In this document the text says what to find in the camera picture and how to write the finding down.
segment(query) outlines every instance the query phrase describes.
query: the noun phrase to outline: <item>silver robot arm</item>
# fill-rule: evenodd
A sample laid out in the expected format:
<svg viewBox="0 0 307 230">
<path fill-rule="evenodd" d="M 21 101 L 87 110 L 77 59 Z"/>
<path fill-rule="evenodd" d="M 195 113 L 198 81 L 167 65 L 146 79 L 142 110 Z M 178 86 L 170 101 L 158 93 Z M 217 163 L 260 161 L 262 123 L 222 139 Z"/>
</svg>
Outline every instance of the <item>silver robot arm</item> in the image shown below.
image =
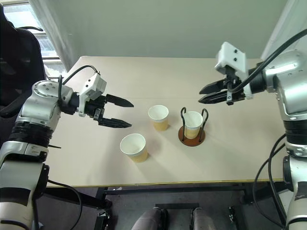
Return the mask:
<svg viewBox="0 0 307 230">
<path fill-rule="evenodd" d="M 229 85 L 238 86 L 257 68 L 248 70 L 246 63 L 245 53 L 225 42 L 215 68 L 226 78 L 205 86 L 200 94 L 206 95 L 199 102 L 215 104 L 226 101 L 232 105 L 251 99 L 253 94 L 264 90 L 276 94 L 287 137 L 284 181 L 294 192 L 286 227 L 290 230 L 307 229 L 307 54 L 297 50 L 281 54 L 243 89 L 231 92 Z"/>
<path fill-rule="evenodd" d="M 130 127 L 118 119 L 103 117 L 107 102 L 133 107 L 125 99 L 102 96 L 106 82 L 95 73 L 80 93 L 62 85 L 61 81 L 39 81 L 25 101 L 12 129 L 9 141 L 0 149 L 0 230 L 31 229 L 35 200 L 47 185 L 49 167 L 43 162 L 61 112 L 89 115 L 99 125 Z"/>
</svg>

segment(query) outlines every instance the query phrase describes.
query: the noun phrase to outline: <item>floor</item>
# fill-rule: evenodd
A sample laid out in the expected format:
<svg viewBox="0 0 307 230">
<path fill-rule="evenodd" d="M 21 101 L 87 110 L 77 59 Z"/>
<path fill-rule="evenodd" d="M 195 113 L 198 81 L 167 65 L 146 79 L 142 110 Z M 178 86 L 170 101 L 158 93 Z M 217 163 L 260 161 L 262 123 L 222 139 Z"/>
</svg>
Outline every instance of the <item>floor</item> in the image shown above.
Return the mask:
<svg viewBox="0 0 307 230">
<path fill-rule="evenodd" d="M 97 188 L 79 188 L 80 192 L 95 196 Z M 138 217 L 155 204 L 163 203 L 199 203 L 206 214 L 213 219 L 217 230 L 235 230 L 236 227 L 228 217 L 228 207 L 240 205 L 241 192 L 190 192 L 190 193 L 142 193 L 132 195 L 110 195 L 112 200 L 113 225 L 108 230 L 130 230 Z M 48 197 L 37 201 L 39 221 L 44 224 L 44 230 L 68 230 L 73 225 L 78 214 L 78 206 Z M 278 219 L 271 199 L 260 202 L 263 210 Z M 268 220 L 263 218 L 253 205 L 243 206 L 248 230 L 277 230 Z M 83 207 L 80 222 L 75 230 L 93 230 L 98 211 Z M 169 230 L 188 230 L 190 209 L 169 210 Z"/>
</svg>

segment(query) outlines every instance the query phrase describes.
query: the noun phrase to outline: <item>black chair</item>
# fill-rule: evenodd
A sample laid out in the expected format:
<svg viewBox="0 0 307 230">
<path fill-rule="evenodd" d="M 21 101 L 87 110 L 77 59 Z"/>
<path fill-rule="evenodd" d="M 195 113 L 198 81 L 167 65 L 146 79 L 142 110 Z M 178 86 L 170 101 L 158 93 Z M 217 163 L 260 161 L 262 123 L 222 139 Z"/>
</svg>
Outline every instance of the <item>black chair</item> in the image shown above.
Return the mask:
<svg viewBox="0 0 307 230">
<path fill-rule="evenodd" d="M 40 45 L 26 29 L 15 28 L 0 4 L 0 147 L 8 140 L 32 85 L 45 79 Z"/>
</svg>

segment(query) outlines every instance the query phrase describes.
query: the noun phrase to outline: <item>cup rim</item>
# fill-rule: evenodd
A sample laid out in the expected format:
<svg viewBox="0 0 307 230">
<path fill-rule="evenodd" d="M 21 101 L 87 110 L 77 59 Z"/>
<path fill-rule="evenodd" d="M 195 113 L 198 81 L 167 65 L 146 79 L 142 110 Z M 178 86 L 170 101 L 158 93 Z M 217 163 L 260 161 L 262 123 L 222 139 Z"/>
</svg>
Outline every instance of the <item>cup rim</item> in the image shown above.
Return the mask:
<svg viewBox="0 0 307 230">
<path fill-rule="evenodd" d="M 124 150 L 122 149 L 122 143 L 123 143 L 123 141 L 125 141 L 127 138 L 129 138 L 129 137 L 131 137 L 131 136 L 139 136 L 139 137 L 142 138 L 142 140 L 143 140 L 143 147 L 142 147 L 142 149 L 141 149 L 140 151 L 135 152 L 135 153 L 127 153 L 126 151 L 124 151 Z M 126 155 L 130 155 L 130 156 L 139 154 L 140 152 L 142 152 L 142 151 L 144 150 L 145 146 L 146 146 L 146 139 L 145 139 L 145 137 L 144 137 L 142 134 L 139 134 L 139 133 L 131 133 L 131 134 L 126 135 L 126 136 L 121 140 L 121 142 L 120 142 L 120 144 L 119 144 L 120 150 L 121 150 L 123 153 L 125 153 Z"/>
<path fill-rule="evenodd" d="M 191 113 L 193 113 L 193 114 L 198 114 L 200 117 L 201 117 L 201 122 L 200 122 L 200 124 L 198 125 L 198 126 L 188 126 L 187 124 L 185 124 L 185 126 L 187 127 L 187 128 L 198 128 L 198 127 L 200 127 L 201 125 L 202 125 L 202 123 L 203 123 L 203 117 L 202 117 L 202 115 L 199 113 L 199 112 L 196 112 L 196 111 L 187 111 L 186 113 L 184 113 L 183 114 L 183 118 L 184 118 L 184 115 L 185 114 L 191 114 Z"/>
<path fill-rule="evenodd" d="M 152 109 L 154 109 L 155 107 L 162 107 L 162 108 L 165 108 L 166 111 L 167 111 L 166 116 L 164 116 L 164 117 L 162 117 L 162 118 L 159 118 L 159 119 L 153 118 L 153 117 L 150 115 L 150 111 L 151 111 Z M 150 108 L 148 109 L 148 116 L 149 116 L 152 120 L 155 120 L 155 121 L 163 120 L 163 119 L 167 118 L 168 114 L 169 114 L 168 108 L 167 108 L 166 106 L 162 105 L 162 104 L 156 104 L 156 105 L 154 105 L 154 106 L 152 106 L 152 107 L 150 107 Z"/>
</svg>

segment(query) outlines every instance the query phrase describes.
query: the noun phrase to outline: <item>white paper cup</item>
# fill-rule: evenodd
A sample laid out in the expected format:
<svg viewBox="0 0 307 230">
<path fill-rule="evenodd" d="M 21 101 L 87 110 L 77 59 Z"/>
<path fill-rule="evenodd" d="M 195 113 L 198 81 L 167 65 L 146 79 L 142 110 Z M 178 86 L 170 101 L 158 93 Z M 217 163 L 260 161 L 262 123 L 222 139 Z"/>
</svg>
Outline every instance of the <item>white paper cup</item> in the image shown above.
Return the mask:
<svg viewBox="0 0 307 230">
<path fill-rule="evenodd" d="M 158 131 L 164 131 L 168 127 L 168 108 L 164 105 L 154 105 L 148 110 L 148 116 L 153 126 Z"/>
<path fill-rule="evenodd" d="M 183 114 L 183 118 L 186 124 L 184 135 L 188 139 L 194 139 L 195 137 L 197 137 L 200 131 L 200 127 L 203 123 L 202 115 L 195 111 L 188 111 Z"/>
<path fill-rule="evenodd" d="M 141 134 L 132 133 L 125 136 L 119 147 L 134 162 L 143 162 L 147 159 L 146 140 Z"/>
</svg>

